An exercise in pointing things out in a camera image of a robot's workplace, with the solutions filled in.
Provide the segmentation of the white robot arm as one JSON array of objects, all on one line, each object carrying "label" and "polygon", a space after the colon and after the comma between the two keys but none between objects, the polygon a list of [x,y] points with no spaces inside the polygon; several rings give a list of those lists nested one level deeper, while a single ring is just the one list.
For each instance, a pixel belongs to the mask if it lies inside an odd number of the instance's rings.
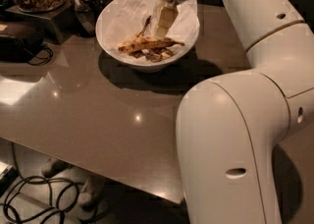
[{"label": "white robot arm", "polygon": [[274,146],[312,122],[314,36],[288,0],[222,0],[250,67],[186,93],[176,142],[190,224],[282,224]]}]

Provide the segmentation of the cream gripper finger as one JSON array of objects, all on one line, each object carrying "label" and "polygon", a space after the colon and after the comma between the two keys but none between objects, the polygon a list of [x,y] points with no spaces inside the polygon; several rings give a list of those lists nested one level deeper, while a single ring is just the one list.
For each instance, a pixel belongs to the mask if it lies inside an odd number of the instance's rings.
[{"label": "cream gripper finger", "polygon": [[151,17],[151,33],[156,34],[160,20],[160,13],[163,7],[163,0],[156,0]]},{"label": "cream gripper finger", "polygon": [[173,25],[178,13],[176,4],[165,3],[158,7],[155,34],[164,37]]}]

